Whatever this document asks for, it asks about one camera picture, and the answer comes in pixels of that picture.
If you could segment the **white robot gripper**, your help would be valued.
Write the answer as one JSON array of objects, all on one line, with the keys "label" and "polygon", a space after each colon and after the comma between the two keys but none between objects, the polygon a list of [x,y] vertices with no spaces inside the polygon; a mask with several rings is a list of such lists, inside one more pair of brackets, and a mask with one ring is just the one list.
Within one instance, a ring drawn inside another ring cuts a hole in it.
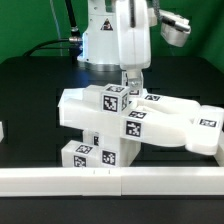
[{"label": "white robot gripper", "polygon": [[143,75],[139,69],[147,68],[151,63],[147,2],[116,0],[115,15],[120,67],[128,70],[128,86],[132,90],[141,90]]}]

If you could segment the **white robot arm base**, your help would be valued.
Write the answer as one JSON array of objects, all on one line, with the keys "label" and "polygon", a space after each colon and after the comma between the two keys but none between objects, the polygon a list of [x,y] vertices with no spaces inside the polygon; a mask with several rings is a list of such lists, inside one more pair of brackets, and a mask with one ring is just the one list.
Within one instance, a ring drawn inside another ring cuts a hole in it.
[{"label": "white robot arm base", "polygon": [[106,0],[88,0],[88,27],[77,61],[80,67],[95,71],[120,69],[116,16],[107,11]]}]

